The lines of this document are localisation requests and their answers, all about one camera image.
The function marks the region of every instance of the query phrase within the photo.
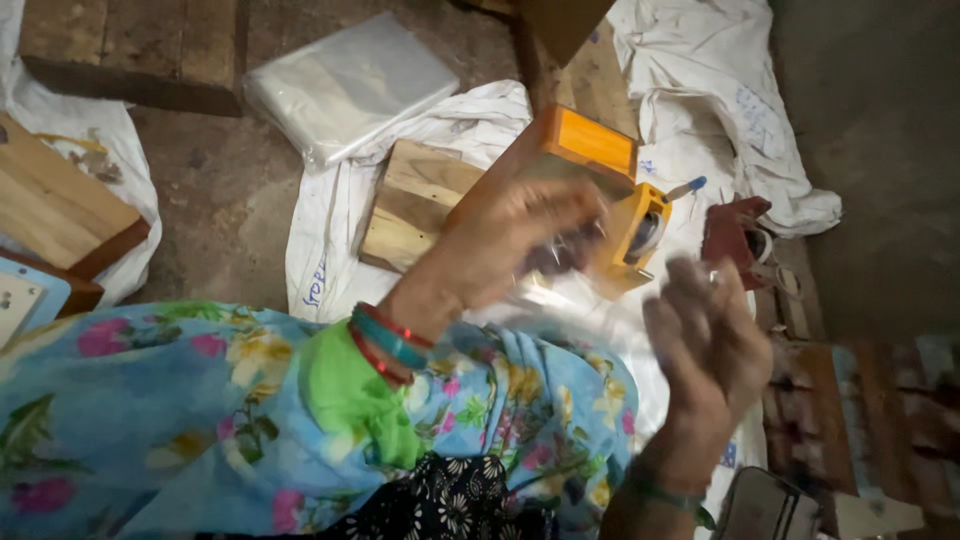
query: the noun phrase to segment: teal bangle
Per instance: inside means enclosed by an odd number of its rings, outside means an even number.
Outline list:
[[[707,499],[707,495],[704,493],[698,495],[672,493],[656,485],[651,480],[644,478],[627,479],[627,485],[629,485],[634,493],[641,499],[654,499],[662,503],[670,504],[671,506],[676,506],[684,512],[692,513],[693,519],[698,527],[703,527],[706,530],[717,529],[717,524],[716,521],[713,520],[713,516],[707,512],[706,508],[703,508],[703,503]]]
[[[360,307],[353,309],[353,316],[350,323],[373,345],[376,345],[384,353],[396,358],[401,364],[410,369],[423,369],[426,367],[427,357],[417,349],[413,348],[405,339],[384,328],[380,323],[374,321]]]

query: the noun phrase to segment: red bangle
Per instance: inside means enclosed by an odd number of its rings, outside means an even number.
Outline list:
[[[390,368],[387,367],[387,364],[383,363],[379,358],[373,355],[373,351],[370,350],[370,347],[367,346],[367,340],[363,338],[363,335],[360,334],[351,323],[347,324],[347,329],[350,332],[350,336],[353,337],[353,342],[356,343],[357,349],[360,350],[360,354],[367,359],[367,362],[373,366],[373,369],[380,374],[380,377],[384,379],[395,382],[396,384],[409,384],[412,377],[407,377],[407,379],[401,378],[396,373],[390,371]]]
[[[415,333],[413,333],[413,331],[411,331],[410,329],[404,328],[401,325],[395,323],[394,321],[387,319],[376,310],[376,307],[373,307],[370,304],[367,304],[366,302],[361,302],[357,304],[357,306],[363,309],[364,313],[367,313],[368,315],[370,315],[370,318],[376,321],[377,323],[379,323],[379,325],[382,326],[383,328],[395,333],[396,335],[402,337],[403,339],[407,340],[408,342],[414,345],[417,345],[418,347],[423,347],[424,349],[433,349],[434,347],[433,341],[420,337]]]

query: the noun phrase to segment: white switch plate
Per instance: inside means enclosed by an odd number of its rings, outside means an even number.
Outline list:
[[[45,293],[41,285],[0,272],[0,349],[30,319]]]

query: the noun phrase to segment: woman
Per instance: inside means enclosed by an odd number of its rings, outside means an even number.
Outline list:
[[[532,248],[598,218],[596,189],[526,181],[485,208],[379,306],[325,329],[183,302],[61,320],[12,344],[4,530],[526,538],[594,536],[602,522],[610,538],[689,538],[770,376],[735,269],[709,280],[673,261],[644,306],[671,401],[631,461],[636,387],[617,357],[454,323],[502,297]]]

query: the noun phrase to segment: red object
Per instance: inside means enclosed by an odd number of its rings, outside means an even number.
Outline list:
[[[367,340],[360,335],[360,331],[357,330],[352,323],[347,323],[347,329],[350,331],[350,336],[353,337],[353,342],[356,343],[357,349],[360,350],[360,354],[367,359],[367,362],[369,362],[370,365],[373,366],[373,369],[380,374],[380,377],[400,385],[410,383],[411,378],[408,377],[407,379],[404,379],[396,373],[390,371],[390,368],[387,367],[387,364],[383,363],[373,354],[373,351],[370,350],[370,347],[367,344]]]
[[[379,323],[381,327],[395,333],[396,335],[402,337],[403,339],[407,340],[408,342],[414,345],[417,345],[418,347],[423,347],[425,349],[433,349],[433,346],[434,346],[433,341],[420,337],[415,333],[413,333],[413,331],[411,331],[410,329],[402,327],[401,325],[395,323],[394,321],[387,319],[376,310],[376,307],[373,307],[370,304],[367,304],[366,302],[361,302],[357,304],[357,306],[363,309],[364,313],[367,313],[368,315],[370,315],[370,318],[376,321],[377,323]]]
[[[719,262],[724,257],[733,259],[745,290],[759,289],[773,283],[753,272],[756,257],[747,241],[747,231],[758,229],[756,219],[771,208],[763,197],[751,197],[707,209],[702,257]]]

